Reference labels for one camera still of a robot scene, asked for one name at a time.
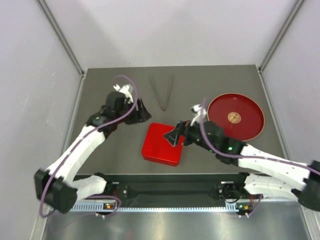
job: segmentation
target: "red container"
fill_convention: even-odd
[[[173,167],[179,164],[184,137],[180,137],[176,147],[171,146],[164,138],[164,134],[172,131],[174,128],[174,126],[161,123],[153,122],[150,124],[141,151],[145,160]]]

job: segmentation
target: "red plate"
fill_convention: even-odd
[[[222,127],[228,137],[249,141],[265,126],[265,116],[256,102],[238,93],[217,96],[208,107],[208,119]]]

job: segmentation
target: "white backdrop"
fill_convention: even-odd
[[[34,174],[60,155],[80,76],[35,0],[0,7],[0,239],[29,239]]]
[[[320,1],[307,0],[264,71],[293,161],[320,161]]]
[[[46,0],[86,68],[259,66],[295,0]]]

